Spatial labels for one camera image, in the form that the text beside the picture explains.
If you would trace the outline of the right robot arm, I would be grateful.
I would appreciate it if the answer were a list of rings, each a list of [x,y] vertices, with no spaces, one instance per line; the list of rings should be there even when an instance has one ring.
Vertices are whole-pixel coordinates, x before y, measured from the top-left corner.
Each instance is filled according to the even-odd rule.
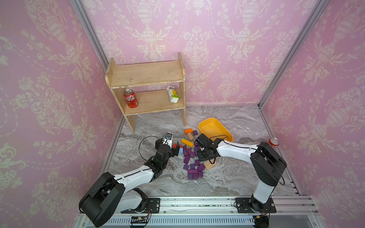
[[[259,182],[250,200],[249,207],[254,212],[266,214],[274,209],[271,195],[278,184],[285,185],[282,177],[287,168],[285,160],[268,142],[258,145],[233,143],[225,138],[215,140],[201,134],[196,140],[200,147],[197,156],[201,162],[215,163],[217,157],[229,157],[248,162],[253,165]]]

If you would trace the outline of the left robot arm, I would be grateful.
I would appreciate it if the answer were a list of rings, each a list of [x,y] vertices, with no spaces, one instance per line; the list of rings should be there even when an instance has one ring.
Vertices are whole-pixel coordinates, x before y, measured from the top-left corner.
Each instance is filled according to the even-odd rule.
[[[103,226],[115,212],[151,212],[147,195],[138,186],[156,180],[167,167],[171,157],[179,155],[180,145],[158,139],[156,154],[133,171],[112,175],[103,173],[79,202],[79,211],[85,214],[96,228]]]

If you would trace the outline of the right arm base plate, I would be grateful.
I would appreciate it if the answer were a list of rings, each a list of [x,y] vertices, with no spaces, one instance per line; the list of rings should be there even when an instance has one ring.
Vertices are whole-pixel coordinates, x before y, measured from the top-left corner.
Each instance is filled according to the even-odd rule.
[[[272,198],[269,198],[266,203],[261,203],[253,197],[238,197],[235,198],[233,206],[237,209],[238,213],[259,213],[268,215],[269,213],[277,212]]]

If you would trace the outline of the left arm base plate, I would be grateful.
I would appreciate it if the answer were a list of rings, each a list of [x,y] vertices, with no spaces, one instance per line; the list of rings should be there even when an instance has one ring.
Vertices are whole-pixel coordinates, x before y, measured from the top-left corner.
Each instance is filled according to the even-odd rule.
[[[129,209],[122,211],[122,214],[141,214],[141,213],[152,213],[158,214],[160,211],[160,198],[148,198],[143,199],[141,205],[139,205],[136,209]]]

